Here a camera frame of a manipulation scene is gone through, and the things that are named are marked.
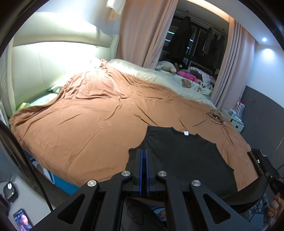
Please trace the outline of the person's right hand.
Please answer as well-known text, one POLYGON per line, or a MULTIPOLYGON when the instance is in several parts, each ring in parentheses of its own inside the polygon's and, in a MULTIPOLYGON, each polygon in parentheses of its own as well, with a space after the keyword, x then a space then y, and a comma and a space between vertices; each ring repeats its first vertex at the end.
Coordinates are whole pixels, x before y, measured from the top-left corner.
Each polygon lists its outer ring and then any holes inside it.
POLYGON ((274 218, 277 215, 277 212, 280 208, 280 204, 278 203, 279 198, 280 198, 280 193, 277 193, 274 196, 274 198, 273 198, 273 200, 270 204, 270 207, 268 209, 268 213, 267 213, 268 218, 274 218))

